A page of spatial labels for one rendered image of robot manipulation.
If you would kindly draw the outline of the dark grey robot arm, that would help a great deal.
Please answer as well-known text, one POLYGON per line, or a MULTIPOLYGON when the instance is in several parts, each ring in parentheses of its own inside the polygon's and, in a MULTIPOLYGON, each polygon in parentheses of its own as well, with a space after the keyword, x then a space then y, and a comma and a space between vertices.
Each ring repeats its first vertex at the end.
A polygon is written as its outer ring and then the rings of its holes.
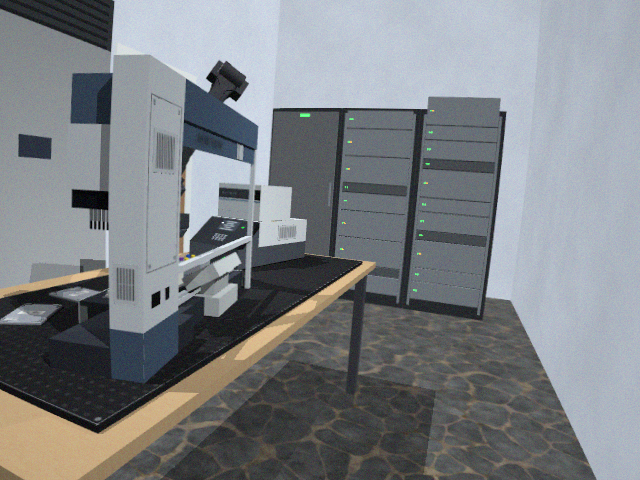
POLYGON ((223 103, 229 97, 236 102, 249 85, 249 83, 245 81, 246 76, 244 74, 236 70, 229 62, 225 61, 225 63, 223 63, 220 60, 210 71, 206 79, 212 83, 209 94, 223 103))

